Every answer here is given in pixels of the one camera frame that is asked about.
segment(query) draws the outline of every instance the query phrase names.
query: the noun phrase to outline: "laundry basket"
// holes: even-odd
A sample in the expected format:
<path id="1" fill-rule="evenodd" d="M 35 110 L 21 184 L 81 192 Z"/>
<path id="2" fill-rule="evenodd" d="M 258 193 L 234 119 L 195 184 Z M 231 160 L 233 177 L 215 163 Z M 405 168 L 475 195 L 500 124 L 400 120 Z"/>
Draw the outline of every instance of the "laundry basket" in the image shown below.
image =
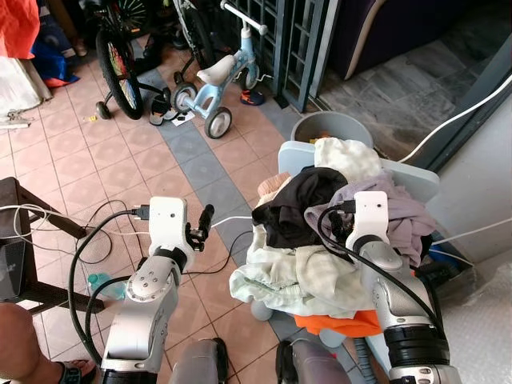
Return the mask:
<path id="1" fill-rule="evenodd" d="M 339 112 L 309 114 L 295 124 L 291 133 L 291 140 L 297 142 L 310 142 L 324 137 L 359 140 L 369 148 L 374 147 L 374 140 L 365 126 L 355 118 Z"/>

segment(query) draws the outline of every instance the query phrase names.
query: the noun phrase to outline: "sandal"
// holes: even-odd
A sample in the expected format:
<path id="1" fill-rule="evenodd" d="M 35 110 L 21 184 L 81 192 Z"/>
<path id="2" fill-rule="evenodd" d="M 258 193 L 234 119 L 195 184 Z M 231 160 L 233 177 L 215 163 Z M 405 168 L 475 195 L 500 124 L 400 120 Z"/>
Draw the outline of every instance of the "sandal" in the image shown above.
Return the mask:
<path id="1" fill-rule="evenodd" d="M 86 360 L 75 360 L 76 362 L 86 362 Z M 96 366 L 87 374 L 82 376 L 82 371 L 71 362 L 58 362 L 62 368 L 62 376 L 58 384 L 92 384 L 96 376 Z"/>

